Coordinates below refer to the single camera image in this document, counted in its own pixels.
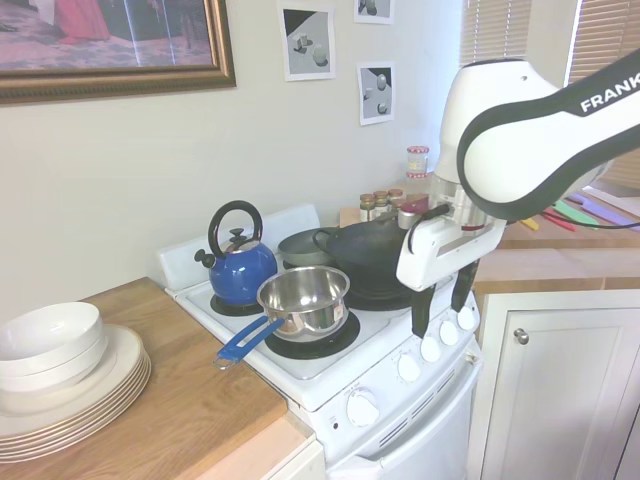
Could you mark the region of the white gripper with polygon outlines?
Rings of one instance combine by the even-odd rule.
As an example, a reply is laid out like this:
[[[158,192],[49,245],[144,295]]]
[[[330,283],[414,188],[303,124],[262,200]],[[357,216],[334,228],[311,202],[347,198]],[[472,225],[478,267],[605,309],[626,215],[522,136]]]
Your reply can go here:
[[[405,236],[396,269],[397,279],[416,291],[411,299],[412,333],[424,337],[429,326],[431,286],[457,273],[451,309],[465,306],[478,270],[478,261],[500,243],[505,220],[490,218],[482,229],[469,232],[448,218],[422,221]]]

